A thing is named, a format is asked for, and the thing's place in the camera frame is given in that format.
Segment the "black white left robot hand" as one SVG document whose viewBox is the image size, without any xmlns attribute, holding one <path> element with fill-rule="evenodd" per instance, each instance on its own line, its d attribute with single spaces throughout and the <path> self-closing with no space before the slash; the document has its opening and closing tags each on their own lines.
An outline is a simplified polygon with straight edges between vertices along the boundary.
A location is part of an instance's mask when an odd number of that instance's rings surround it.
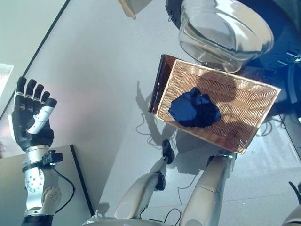
<svg viewBox="0 0 301 226">
<path fill-rule="evenodd" d="M 16 83 L 14 110 L 9 117 L 9 125 L 12 138 L 23 151 L 39 145 L 50 147 L 54 140 L 49 117 L 57 100 L 43 89 L 44 86 L 34 79 L 27 81 L 23 76 Z"/>
</svg>

